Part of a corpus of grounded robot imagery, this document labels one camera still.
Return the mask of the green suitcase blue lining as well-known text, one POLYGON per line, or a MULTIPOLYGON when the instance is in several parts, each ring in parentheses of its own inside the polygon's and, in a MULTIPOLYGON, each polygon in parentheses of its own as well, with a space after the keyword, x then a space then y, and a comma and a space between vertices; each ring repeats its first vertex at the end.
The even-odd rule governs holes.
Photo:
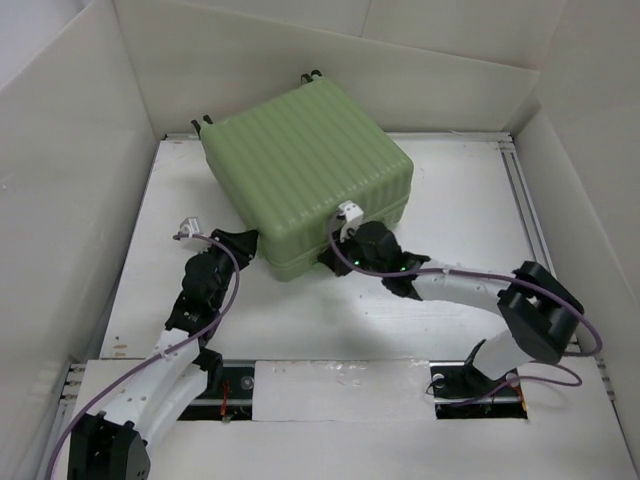
POLYGON ((223 120, 195 122, 206 162, 279 281, 305 274, 352 201, 396 225, 414 164, 343 89, 313 70, 294 90, 223 120))

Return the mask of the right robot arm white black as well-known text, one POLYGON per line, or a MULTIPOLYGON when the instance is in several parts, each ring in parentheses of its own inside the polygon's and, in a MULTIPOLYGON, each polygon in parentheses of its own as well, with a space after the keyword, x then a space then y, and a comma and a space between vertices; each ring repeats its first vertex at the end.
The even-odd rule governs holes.
POLYGON ((358 272, 397 297, 472 307, 504 321, 505 330, 480 340, 461 365, 433 374, 427 391, 436 397, 477 403, 520 382, 515 372, 526 364, 559 366, 586 321, 579 301, 536 262, 510 275, 465 270, 403 250, 381 222, 353 228, 338 220, 328 222, 328 246, 318 257, 335 275, 358 272))

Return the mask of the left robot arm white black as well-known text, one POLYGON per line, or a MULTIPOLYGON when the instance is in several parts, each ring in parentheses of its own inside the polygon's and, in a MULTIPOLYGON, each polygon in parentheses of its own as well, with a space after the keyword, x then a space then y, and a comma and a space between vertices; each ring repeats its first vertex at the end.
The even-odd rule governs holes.
POLYGON ((70 479, 146 479, 151 453, 198 396, 222 387, 223 357, 208 342, 235 301, 239 273, 257 253, 258 233, 182 230, 206 248, 185 264, 181 291, 150 355, 104 389, 112 400, 70 424, 70 479))

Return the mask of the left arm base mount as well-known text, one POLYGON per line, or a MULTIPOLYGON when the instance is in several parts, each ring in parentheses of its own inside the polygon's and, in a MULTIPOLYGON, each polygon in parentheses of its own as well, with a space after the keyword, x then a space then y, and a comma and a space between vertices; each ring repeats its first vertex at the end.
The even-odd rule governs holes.
POLYGON ((208 387, 179 416, 179 421, 251 421, 254 363, 226 363, 219 385, 208 387))

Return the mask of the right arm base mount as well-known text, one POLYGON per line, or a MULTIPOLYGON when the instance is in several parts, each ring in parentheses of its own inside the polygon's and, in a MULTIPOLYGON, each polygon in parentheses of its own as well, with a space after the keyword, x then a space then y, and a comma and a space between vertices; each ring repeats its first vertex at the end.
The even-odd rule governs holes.
POLYGON ((498 380, 472 371, 461 361, 432 362, 425 394, 438 420, 528 418, 516 370, 498 380))

